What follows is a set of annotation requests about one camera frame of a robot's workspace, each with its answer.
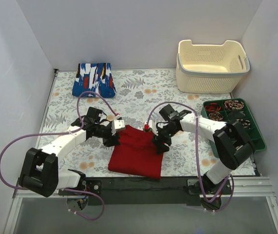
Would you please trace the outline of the red garment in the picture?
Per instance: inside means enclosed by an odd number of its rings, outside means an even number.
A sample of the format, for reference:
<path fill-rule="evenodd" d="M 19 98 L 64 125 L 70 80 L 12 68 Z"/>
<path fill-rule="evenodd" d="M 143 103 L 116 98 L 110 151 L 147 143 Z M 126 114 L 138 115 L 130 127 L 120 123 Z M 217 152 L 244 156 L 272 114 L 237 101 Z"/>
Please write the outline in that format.
<path fill-rule="evenodd" d="M 152 138 L 152 132 L 126 125 L 126 129 L 120 132 L 120 145 L 114 147 L 108 170 L 160 179 L 163 155 L 157 153 Z"/>

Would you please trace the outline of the blue patterned trousers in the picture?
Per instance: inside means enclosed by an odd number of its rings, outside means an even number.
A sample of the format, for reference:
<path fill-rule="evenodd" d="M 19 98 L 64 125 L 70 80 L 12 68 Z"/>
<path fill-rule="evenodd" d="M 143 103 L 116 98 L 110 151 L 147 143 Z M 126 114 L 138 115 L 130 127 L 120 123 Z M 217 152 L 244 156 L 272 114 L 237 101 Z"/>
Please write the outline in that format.
<path fill-rule="evenodd" d="M 98 93 L 104 98 L 113 98 L 116 88 L 110 63 L 79 63 L 73 84 L 72 95 L 79 97 L 83 92 Z"/>

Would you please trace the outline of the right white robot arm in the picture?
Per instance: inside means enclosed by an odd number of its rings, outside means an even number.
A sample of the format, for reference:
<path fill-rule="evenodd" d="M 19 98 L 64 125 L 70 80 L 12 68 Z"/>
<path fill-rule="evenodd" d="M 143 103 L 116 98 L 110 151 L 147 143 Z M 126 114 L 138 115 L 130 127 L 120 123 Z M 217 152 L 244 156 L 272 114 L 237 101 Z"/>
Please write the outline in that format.
<path fill-rule="evenodd" d="M 200 174 L 197 161 L 198 190 L 202 194 L 214 194 L 225 185 L 232 171 L 236 170 L 256 152 L 255 145 L 239 121 L 224 122 L 204 118 L 186 106 L 178 112 L 172 107 L 173 102 L 163 102 L 159 114 L 165 121 L 162 127 L 148 118 L 144 130 L 153 133 L 152 142 L 159 154 L 169 151 L 172 137 L 179 131 L 191 132 L 195 138 L 207 138 L 214 142 L 219 156 L 218 161 L 204 174 Z"/>

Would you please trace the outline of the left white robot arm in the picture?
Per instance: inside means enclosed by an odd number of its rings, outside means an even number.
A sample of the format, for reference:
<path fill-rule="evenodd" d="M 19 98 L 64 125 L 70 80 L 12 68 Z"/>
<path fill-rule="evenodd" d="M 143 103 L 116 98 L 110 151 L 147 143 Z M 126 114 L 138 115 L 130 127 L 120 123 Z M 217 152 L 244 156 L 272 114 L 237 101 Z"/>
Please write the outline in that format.
<path fill-rule="evenodd" d="M 90 107 L 87 114 L 71 123 L 67 132 L 40 149 L 26 152 L 19 186 L 44 197 L 55 190 L 71 189 L 76 195 L 86 191 L 86 176 L 74 169 L 59 169 L 59 162 L 73 149 L 91 137 L 103 140 L 106 147 L 120 144 L 119 131 L 125 129 L 123 119 L 117 115 L 113 120 L 102 119 L 104 112 Z"/>

